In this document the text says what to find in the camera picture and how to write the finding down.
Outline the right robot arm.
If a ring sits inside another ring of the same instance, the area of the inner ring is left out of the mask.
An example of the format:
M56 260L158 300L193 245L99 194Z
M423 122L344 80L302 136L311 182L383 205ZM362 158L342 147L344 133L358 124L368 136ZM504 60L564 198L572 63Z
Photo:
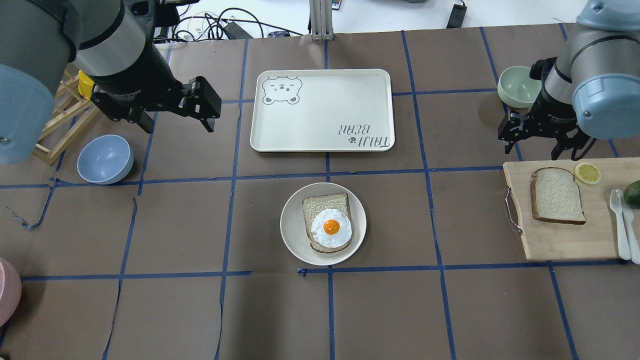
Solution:
M497 134L504 152L532 137L553 138L552 160L569 150L579 161L597 140L638 135L639 32L637 0L586 2L560 55L531 66L541 89L528 113L505 114Z

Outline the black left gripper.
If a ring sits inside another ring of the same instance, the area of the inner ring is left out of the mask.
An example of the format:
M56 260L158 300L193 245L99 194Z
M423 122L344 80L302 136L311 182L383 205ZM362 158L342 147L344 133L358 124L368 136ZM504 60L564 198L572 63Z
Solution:
M201 123L206 132L213 133L215 119L221 116L222 99L204 76L196 76L189 83L180 84L152 95L141 89L121 99L94 85L90 101L112 122L126 121L151 134L154 121L148 112L169 112L190 117Z

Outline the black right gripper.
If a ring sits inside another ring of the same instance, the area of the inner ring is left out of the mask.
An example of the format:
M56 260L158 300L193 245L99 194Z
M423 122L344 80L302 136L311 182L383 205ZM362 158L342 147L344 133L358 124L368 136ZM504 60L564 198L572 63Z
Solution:
M537 98L526 115L508 111L498 126L498 139L505 143L504 153L509 155L515 144L532 137L556 140L550 159L556 161L567 150L572 150L571 161L576 161L578 150L589 151L597 139L590 137L578 126L576 112L571 105Z

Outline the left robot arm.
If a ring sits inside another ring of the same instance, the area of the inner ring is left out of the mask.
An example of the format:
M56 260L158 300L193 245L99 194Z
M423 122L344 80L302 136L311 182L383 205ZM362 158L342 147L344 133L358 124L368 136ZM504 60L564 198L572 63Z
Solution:
M93 81L90 101L112 121L154 130L149 112L199 120L212 132L222 100L208 80L177 80L153 43L179 21L186 0L3 0L1 146L3 165L28 158L55 108L67 64Z

